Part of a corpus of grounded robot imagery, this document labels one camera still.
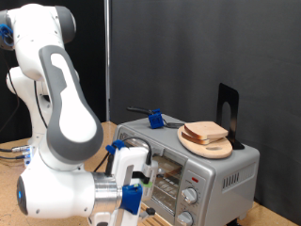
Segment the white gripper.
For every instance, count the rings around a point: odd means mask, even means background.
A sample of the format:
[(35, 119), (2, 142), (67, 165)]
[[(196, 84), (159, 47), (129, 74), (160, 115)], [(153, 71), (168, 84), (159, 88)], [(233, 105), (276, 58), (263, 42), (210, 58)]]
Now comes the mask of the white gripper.
[(149, 207), (140, 213), (141, 202), (151, 198), (158, 170), (151, 151), (144, 147), (116, 148), (105, 173), (93, 173), (95, 202), (89, 226), (137, 226), (139, 220), (155, 215)]

